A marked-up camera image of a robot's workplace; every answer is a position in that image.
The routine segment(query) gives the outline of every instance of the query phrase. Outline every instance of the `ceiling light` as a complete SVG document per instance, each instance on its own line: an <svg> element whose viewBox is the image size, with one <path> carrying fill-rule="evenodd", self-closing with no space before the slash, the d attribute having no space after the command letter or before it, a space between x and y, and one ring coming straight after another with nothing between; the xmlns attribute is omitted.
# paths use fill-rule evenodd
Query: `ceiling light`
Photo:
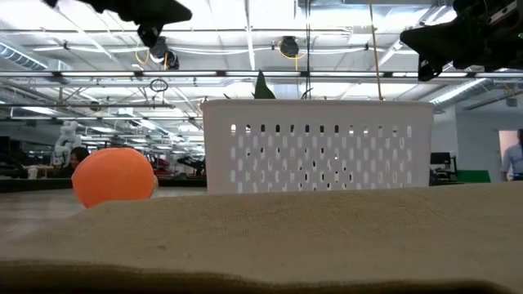
<svg viewBox="0 0 523 294"><path fill-rule="evenodd" d="M107 133L116 132L114 129L108 128L108 127L90 127L90 128L95 131L99 131L99 132L107 132Z"/></svg>
<svg viewBox="0 0 523 294"><path fill-rule="evenodd" d="M83 117L83 118L58 117L56 119L60 119L60 120L97 120L98 118L92 118L92 117Z"/></svg>
<svg viewBox="0 0 523 294"><path fill-rule="evenodd" d="M299 77L301 75L300 72L264 72L264 76L266 77ZM231 71L226 72L226 76L229 77L257 77L258 72L257 71Z"/></svg>
<svg viewBox="0 0 523 294"><path fill-rule="evenodd" d="M146 127L150 130L156 130L156 125L154 125L152 122L146 120L146 119L142 119L142 120L139 120L139 121L136 121L137 123L140 123L143 127Z"/></svg>
<svg viewBox="0 0 523 294"><path fill-rule="evenodd" d="M131 65L131 66L132 66L132 67L136 67L136 68L140 69L141 71L144 70L144 68L142 68L140 65L137 65L137 64L133 64L133 65Z"/></svg>
<svg viewBox="0 0 523 294"><path fill-rule="evenodd" d="M84 142L82 142L82 144L85 144L85 145L103 145L105 143L104 142L95 142L95 141L84 141Z"/></svg>
<svg viewBox="0 0 523 294"><path fill-rule="evenodd" d="M523 78L522 72L516 73L476 73L477 78Z"/></svg>
<svg viewBox="0 0 523 294"><path fill-rule="evenodd" d="M348 77L348 78L358 78L358 77L376 77L374 72L316 72L311 73L311 77Z"/></svg>
<svg viewBox="0 0 523 294"><path fill-rule="evenodd" d="M52 77L52 73L38 71L0 72L0 77Z"/></svg>
<svg viewBox="0 0 523 294"><path fill-rule="evenodd" d="M54 110L51 110L49 108L44 108L44 107L22 107L22 109L25 109L25 110L28 110L28 111L33 111L33 112L39 113L39 114L49 114L49 115L52 115L52 114L56 113Z"/></svg>
<svg viewBox="0 0 523 294"><path fill-rule="evenodd" d="M393 73L393 78L417 78L418 73Z"/></svg>
<svg viewBox="0 0 523 294"><path fill-rule="evenodd" d="M466 77L468 73L440 73L440 78L463 78Z"/></svg>
<svg viewBox="0 0 523 294"><path fill-rule="evenodd" d="M53 118L50 117L8 117L10 119L16 119L16 120L52 120Z"/></svg>
<svg viewBox="0 0 523 294"><path fill-rule="evenodd" d="M125 118L125 117L108 117L108 118L101 118L103 120L131 120L132 118Z"/></svg>
<svg viewBox="0 0 523 294"><path fill-rule="evenodd" d="M144 72L146 77L208 77L216 76L216 71L149 71Z"/></svg>
<svg viewBox="0 0 523 294"><path fill-rule="evenodd" d="M62 72L64 77L133 77L133 72Z"/></svg>
<svg viewBox="0 0 523 294"><path fill-rule="evenodd" d="M190 142L203 142L203 136L186 136Z"/></svg>

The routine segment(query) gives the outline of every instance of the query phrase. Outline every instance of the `pipe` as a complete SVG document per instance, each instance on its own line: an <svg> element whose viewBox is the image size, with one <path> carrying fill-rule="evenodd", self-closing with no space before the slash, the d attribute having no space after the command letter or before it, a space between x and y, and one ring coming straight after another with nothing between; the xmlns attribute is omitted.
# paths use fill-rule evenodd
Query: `pipe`
<svg viewBox="0 0 523 294"><path fill-rule="evenodd" d="M479 108L481 108L483 106L491 105L491 104L496 103L498 101L506 100L507 98L518 96L518 95L520 95L522 93L523 93L523 90L519 90L519 91L510 93L510 94L503 93L502 95L500 95L498 97L494 97L494 98L491 98L491 99L488 99L488 100L476 103L474 105L467 106L467 107L463 108L463 110L470 111L470 110L474 110L474 109L479 109Z"/></svg>
<svg viewBox="0 0 523 294"><path fill-rule="evenodd" d="M7 59L11 62L16 63L29 70L45 70L47 64L34 59L33 57L25 54L22 50L16 48L8 42L0 40L0 57Z"/></svg>
<svg viewBox="0 0 523 294"><path fill-rule="evenodd" d="M429 96L422 98L435 104L438 109L445 109L471 96L477 96L494 89L495 83L490 78L481 78L471 82L465 82L457 87L445 87Z"/></svg>
<svg viewBox="0 0 523 294"><path fill-rule="evenodd" d="M247 48L248 48L248 60L251 63L251 70L256 70L254 63L254 45L253 45L253 34L251 32L251 18L249 17L249 0L245 0L245 18L247 19Z"/></svg>

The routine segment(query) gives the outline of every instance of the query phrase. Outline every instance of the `fabric surface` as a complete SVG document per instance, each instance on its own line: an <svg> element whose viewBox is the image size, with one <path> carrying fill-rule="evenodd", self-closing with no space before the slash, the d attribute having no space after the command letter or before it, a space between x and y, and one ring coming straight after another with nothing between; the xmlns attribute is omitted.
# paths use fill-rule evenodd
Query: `fabric surface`
<svg viewBox="0 0 523 294"><path fill-rule="evenodd" d="M522 188L105 203L2 248L0 292L522 292Z"/></svg>

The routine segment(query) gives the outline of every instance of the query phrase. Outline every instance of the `person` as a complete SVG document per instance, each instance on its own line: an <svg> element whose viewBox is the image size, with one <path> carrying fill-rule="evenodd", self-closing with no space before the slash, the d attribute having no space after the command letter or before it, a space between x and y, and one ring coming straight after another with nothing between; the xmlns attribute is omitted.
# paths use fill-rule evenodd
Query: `person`
<svg viewBox="0 0 523 294"><path fill-rule="evenodd" d="M56 175L57 178L70 178L73 176L76 167L89 156L89 150L84 147L75 147L71 150L71 156L69 158L69 164L60 169L60 172Z"/></svg>
<svg viewBox="0 0 523 294"><path fill-rule="evenodd" d="M509 147L503 155L503 166L501 169L501 179L507 181L507 174L510 167L514 174L513 180L523 180L523 129L517 131L519 143Z"/></svg>

